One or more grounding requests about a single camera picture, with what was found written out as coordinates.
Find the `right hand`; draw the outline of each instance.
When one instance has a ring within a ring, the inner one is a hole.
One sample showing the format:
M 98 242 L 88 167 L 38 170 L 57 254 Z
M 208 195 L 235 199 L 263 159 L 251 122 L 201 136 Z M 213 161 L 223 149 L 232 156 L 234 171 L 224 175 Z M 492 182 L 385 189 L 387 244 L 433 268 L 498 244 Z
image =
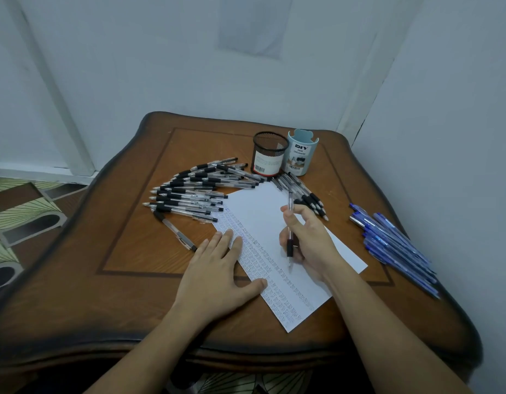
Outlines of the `right hand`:
M 291 212 L 286 205 L 282 206 L 280 211 L 283 212 L 286 225 L 296 236 L 295 243 L 298 244 L 298 249 L 293 252 L 294 260 L 302 263 L 312 277 L 324 280 L 331 266 L 342 260 L 326 228 L 307 206 L 296 204 Z M 302 216 L 304 225 L 294 213 Z M 287 228 L 279 234 L 279 242 L 284 249 L 288 235 Z

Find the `pen holder label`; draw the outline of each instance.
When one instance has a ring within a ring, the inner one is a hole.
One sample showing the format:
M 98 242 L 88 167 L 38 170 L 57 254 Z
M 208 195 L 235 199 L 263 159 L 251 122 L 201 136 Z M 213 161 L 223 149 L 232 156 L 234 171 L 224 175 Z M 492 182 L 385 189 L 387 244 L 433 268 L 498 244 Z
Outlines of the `pen holder label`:
M 308 171 L 311 158 L 319 143 L 317 138 L 312 141 L 313 132 L 296 129 L 291 136 L 288 132 L 289 146 L 284 153 L 283 170 L 296 176 L 301 176 Z

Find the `mesh pencil cup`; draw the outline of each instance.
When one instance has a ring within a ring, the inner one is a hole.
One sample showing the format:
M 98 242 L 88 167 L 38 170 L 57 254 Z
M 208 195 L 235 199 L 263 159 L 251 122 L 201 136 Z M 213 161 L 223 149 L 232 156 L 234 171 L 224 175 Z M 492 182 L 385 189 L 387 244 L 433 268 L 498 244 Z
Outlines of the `mesh pencil cup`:
M 283 163 L 284 152 L 289 142 L 282 135 L 261 131 L 253 137 L 253 158 L 251 172 L 265 177 L 277 175 Z

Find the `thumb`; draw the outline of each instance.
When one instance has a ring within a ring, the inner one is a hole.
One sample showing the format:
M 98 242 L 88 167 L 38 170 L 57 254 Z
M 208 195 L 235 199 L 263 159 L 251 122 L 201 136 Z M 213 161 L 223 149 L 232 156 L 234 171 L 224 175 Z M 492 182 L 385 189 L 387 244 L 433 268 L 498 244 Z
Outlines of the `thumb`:
M 268 281 L 259 278 L 255 279 L 253 282 L 251 282 L 249 285 L 241 287 L 239 289 L 239 296 L 240 300 L 242 301 L 242 304 L 245 302 L 251 300 L 253 297 L 258 296 L 262 291 L 268 286 Z
M 283 213 L 284 222 L 289 229 L 292 230 L 298 237 L 304 237 L 304 225 L 296 218 L 296 215 L 291 210 L 286 210 Z

